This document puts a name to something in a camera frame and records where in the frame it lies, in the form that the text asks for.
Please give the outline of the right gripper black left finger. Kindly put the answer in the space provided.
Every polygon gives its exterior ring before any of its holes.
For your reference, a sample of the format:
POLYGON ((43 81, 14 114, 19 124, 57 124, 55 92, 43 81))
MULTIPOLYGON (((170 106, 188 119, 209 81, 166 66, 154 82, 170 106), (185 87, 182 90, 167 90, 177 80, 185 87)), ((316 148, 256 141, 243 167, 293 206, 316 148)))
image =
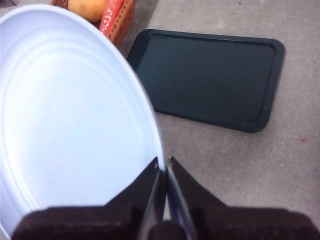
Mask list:
POLYGON ((105 205, 50 207, 27 214, 13 240, 141 240, 162 218, 161 171, 154 158, 105 205))

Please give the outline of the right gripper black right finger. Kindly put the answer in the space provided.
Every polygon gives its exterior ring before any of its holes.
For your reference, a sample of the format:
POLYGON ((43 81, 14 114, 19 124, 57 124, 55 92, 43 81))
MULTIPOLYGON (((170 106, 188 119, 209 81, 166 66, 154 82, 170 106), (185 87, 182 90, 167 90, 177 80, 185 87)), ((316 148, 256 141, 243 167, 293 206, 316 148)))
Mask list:
POLYGON ((223 203, 174 158, 167 166, 171 219, 189 240, 318 240, 311 219, 284 208, 239 207, 223 203))

